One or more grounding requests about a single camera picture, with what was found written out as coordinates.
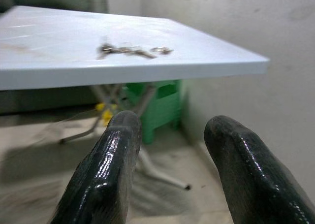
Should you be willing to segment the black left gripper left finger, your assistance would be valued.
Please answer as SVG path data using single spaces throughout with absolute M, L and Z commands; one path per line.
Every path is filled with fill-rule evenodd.
M 50 223 L 126 223 L 140 146 L 139 117 L 132 111 L 113 116 L 92 150 L 76 167 Z

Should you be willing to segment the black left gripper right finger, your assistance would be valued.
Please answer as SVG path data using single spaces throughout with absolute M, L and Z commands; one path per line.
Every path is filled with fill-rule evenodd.
M 204 142 L 235 224 L 313 224 L 315 206 L 288 168 L 249 128 L 214 116 Z

